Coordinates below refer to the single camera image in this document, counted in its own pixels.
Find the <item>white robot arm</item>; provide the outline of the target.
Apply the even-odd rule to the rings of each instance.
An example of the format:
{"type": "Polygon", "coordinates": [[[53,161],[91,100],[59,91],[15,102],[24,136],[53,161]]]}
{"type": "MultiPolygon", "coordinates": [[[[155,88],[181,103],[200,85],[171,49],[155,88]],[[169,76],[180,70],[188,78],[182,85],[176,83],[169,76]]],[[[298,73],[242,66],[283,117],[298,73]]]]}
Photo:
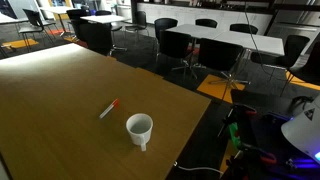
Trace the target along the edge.
{"type": "Polygon", "coordinates": [[[320,164],[320,96],[284,123],[281,132],[294,147],[320,164]]]}

